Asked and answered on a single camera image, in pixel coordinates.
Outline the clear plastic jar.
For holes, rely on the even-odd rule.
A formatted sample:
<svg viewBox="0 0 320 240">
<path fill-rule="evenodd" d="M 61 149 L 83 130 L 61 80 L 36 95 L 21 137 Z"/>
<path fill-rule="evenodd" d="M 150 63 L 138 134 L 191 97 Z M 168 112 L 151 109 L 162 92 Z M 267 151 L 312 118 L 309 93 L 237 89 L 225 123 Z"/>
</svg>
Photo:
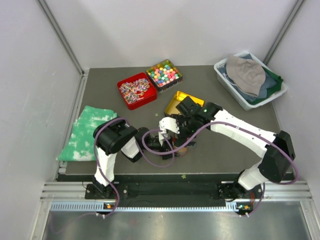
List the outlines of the clear plastic jar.
<svg viewBox="0 0 320 240">
<path fill-rule="evenodd" d="M 183 147 L 183 148 L 177 150 L 174 154 L 176 157 L 181 157 L 181 156 L 185 155 L 187 153 L 187 151 L 188 151 L 188 148 Z"/>
</svg>

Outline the golden tin with star candies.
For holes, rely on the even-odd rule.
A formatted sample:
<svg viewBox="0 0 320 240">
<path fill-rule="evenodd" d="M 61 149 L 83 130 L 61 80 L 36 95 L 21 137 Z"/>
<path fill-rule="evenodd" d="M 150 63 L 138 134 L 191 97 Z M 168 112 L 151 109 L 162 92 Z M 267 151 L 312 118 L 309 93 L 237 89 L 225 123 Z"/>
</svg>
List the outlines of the golden tin with star candies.
<svg viewBox="0 0 320 240">
<path fill-rule="evenodd" d="M 170 100 L 168 106 L 166 107 L 165 111 L 164 111 L 164 115 L 166 117 L 169 117 L 171 114 L 176 114 L 178 115 L 180 112 L 179 110 L 176 108 L 177 105 L 183 101 L 186 97 L 190 97 L 195 103 L 203 106 L 205 101 L 203 99 L 197 98 L 195 96 L 192 96 L 190 94 L 184 93 L 182 91 L 177 91 L 174 96 L 172 97 L 172 99 Z"/>
</svg>

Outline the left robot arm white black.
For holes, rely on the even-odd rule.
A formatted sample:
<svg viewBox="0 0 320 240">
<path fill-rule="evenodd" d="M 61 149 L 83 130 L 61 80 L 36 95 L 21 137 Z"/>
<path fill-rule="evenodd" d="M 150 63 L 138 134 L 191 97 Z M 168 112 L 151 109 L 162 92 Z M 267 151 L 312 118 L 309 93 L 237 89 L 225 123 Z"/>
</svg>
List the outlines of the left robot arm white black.
<svg viewBox="0 0 320 240">
<path fill-rule="evenodd" d="M 99 125 L 93 132 L 96 157 L 96 172 L 91 184 L 86 186 L 85 198 L 88 200 L 108 199 L 115 191 L 115 162 L 117 154 L 122 153 L 135 163 L 143 157 L 142 137 L 148 148 L 156 152 L 168 152 L 174 149 L 170 137 L 159 139 L 151 136 L 146 127 L 135 128 L 125 120 L 108 121 Z"/>
</svg>

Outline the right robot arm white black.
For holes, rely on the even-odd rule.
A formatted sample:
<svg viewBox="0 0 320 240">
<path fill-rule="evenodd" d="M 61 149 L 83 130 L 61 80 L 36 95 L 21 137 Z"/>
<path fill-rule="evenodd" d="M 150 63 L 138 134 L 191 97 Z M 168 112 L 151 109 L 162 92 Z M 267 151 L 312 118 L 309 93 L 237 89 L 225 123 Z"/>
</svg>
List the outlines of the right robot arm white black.
<svg viewBox="0 0 320 240">
<path fill-rule="evenodd" d="M 218 187 L 223 199 L 245 198 L 254 187 L 267 181 L 280 183 L 296 157 L 291 136 L 283 130 L 279 133 L 265 131 L 236 118 L 213 102 L 200 105 L 190 97 L 182 100 L 176 109 L 180 113 L 177 122 L 182 137 L 191 138 L 208 129 L 240 143 L 261 158 L 241 171 L 233 183 Z"/>
</svg>

